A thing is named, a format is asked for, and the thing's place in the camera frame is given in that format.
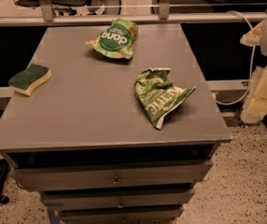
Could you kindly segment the crumpled green kettle chip bag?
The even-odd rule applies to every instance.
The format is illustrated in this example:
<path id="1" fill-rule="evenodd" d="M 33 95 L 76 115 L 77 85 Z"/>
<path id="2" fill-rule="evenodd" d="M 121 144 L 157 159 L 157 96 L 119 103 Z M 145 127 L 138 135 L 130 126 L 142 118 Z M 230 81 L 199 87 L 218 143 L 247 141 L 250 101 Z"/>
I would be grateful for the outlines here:
<path id="1" fill-rule="evenodd" d="M 135 96 L 144 107 L 152 126 L 162 128 L 164 118 L 177 109 L 195 88 L 181 88 L 168 78 L 170 68 L 148 68 L 135 80 Z"/>

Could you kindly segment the green and yellow sponge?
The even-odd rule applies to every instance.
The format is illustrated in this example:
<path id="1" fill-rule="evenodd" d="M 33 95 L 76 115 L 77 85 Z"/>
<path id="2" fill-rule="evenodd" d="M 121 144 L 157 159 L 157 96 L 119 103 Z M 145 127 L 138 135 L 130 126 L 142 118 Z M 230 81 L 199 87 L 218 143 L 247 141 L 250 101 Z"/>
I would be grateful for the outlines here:
<path id="1" fill-rule="evenodd" d="M 32 92 L 46 83 L 51 77 L 50 70 L 43 65 L 30 64 L 8 81 L 8 86 L 17 93 L 30 96 Z"/>

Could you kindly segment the grey drawer cabinet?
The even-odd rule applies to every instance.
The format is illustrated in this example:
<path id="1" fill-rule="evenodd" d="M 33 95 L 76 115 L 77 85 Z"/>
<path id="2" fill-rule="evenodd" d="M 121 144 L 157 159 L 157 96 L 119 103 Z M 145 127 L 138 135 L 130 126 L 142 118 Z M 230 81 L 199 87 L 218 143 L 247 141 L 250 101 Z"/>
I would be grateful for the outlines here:
<path id="1" fill-rule="evenodd" d="M 96 52 L 89 40 L 99 33 L 45 32 L 33 60 L 50 80 L 12 96 L 0 118 L 0 155 L 65 224 L 178 217 L 229 130 L 179 25 L 141 26 L 128 61 Z M 160 129 L 134 94 L 149 67 L 168 68 L 174 85 L 191 89 Z"/>

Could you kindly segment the metal railing frame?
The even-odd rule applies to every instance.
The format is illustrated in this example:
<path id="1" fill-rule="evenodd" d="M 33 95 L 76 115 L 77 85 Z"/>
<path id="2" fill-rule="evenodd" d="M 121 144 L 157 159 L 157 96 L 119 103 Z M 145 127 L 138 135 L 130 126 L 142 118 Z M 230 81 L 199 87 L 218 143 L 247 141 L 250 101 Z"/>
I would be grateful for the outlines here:
<path id="1" fill-rule="evenodd" d="M 104 25 L 116 18 L 138 24 L 262 21 L 267 18 L 267 8 L 259 12 L 229 9 L 221 13 L 175 13 L 176 8 L 191 8 L 194 5 L 176 5 L 171 0 L 160 0 L 159 4 L 151 5 L 149 1 L 121 0 L 119 6 L 112 1 L 106 1 L 95 15 L 90 15 L 85 7 L 79 7 L 75 15 L 67 16 L 61 15 L 60 8 L 54 6 L 50 0 L 0 0 L 0 26 Z"/>

